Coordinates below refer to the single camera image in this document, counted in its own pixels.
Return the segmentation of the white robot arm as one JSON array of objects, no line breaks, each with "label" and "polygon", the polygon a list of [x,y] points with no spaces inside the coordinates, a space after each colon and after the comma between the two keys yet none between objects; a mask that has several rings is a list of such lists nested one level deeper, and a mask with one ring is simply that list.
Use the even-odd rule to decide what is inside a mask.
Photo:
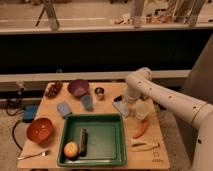
[{"label": "white robot arm", "polygon": [[148,96],[198,130],[192,171],[213,171],[213,105],[170,90],[151,81],[152,71],[143,67],[126,75],[124,98],[131,104]]}]

